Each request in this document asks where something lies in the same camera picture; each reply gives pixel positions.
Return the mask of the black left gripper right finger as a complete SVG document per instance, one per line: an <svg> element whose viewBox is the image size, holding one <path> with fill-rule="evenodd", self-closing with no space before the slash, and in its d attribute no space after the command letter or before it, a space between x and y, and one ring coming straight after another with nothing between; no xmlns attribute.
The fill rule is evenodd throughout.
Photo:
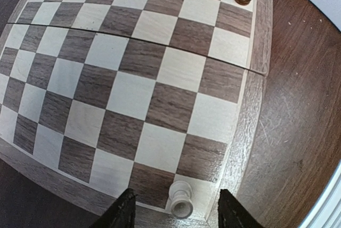
<svg viewBox="0 0 341 228"><path fill-rule="evenodd" d="M264 228L228 189L220 191L218 200L218 227Z"/></svg>

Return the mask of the white chess rook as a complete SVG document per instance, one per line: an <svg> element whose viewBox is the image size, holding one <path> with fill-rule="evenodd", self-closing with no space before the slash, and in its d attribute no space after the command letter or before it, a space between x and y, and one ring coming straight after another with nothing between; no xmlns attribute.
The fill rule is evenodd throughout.
<svg viewBox="0 0 341 228"><path fill-rule="evenodd" d="M192 187L186 181L175 181L169 188L170 212L178 219L186 219L193 212Z"/></svg>

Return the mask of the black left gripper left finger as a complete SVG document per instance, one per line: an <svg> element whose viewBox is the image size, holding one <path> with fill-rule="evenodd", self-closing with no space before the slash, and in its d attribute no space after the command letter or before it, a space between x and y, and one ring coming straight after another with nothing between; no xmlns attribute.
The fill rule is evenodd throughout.
<svg viewBox="0 0 341 228"><path fill-rule="evenodd" d="M135 226L136 194L127 188L90 228L132 228Z"/></svg>

